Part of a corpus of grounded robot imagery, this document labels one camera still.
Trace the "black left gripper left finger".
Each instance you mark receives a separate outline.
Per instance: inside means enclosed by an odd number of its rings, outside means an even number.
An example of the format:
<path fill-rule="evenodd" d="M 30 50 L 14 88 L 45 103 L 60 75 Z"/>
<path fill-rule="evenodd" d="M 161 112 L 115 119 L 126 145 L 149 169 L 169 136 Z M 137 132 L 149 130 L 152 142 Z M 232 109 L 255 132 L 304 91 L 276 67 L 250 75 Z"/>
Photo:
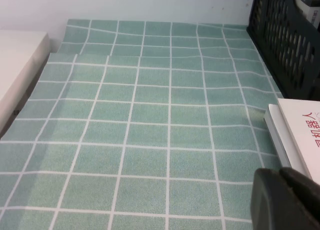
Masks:
<path fill-rule="evenodd" d="M 300 229 L 300 208 L 280 175 L 260 168 L 254 173 L 251 195 L 253 229 Z"/>

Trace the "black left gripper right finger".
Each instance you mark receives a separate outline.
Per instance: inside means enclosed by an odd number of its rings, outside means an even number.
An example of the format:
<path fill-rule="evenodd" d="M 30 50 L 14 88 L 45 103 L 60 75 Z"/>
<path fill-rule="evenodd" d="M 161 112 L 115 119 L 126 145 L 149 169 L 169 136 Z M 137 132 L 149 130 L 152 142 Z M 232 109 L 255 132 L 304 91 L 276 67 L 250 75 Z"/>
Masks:
<path fill-rule="evenodd" d="M 292 190 L 302 207 L 308 224 L 320 228 L 320 186 L 302 173 L 289 167 L 279 170 L 281 177 Z"/>

